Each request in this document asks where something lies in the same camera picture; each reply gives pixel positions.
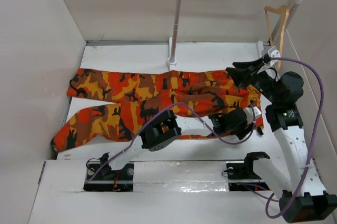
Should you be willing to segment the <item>orange camouflage trousers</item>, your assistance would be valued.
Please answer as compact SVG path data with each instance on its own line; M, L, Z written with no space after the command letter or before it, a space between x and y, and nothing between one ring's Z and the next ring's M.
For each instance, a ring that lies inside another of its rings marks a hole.
M226 70L145 74L78 69L67 95L103 104L79 110L65 123L51 140L56 153L80 147L98 135L130 141L168 106L176 115L193 117L261 105L258 90L239 89Z

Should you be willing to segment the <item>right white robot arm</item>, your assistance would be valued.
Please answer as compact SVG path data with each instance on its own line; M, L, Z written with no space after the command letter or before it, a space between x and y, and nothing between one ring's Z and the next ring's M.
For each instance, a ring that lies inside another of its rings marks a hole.
M324 220L336 209L336 195L327 192L312 159L313 145L306 145L296 106L304 93L304 81L292 71L275 80L267 74L268 69L270 66L259 59L233 63L226 71L237 87L253 86L271 102L265 108L265 116L290 176L286 178L265 152L248 153L243 172L251 179L262 178L273 192L271 196L278 199L280 213L269 218L283 217L288 223Z

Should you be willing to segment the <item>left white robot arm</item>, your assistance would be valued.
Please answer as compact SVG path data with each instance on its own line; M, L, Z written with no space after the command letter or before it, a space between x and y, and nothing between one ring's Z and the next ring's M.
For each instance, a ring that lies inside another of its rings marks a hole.
M122 170L132 159L144 152L160 151L181 136L222 138L225 134L233 134L239 140L247 139L252 135L261 115L260 109L253 106L201 118L182 117L174 115L172 110L165 111L142 129L120 153L103 154L99 174L106 180L112 180L117 171Z

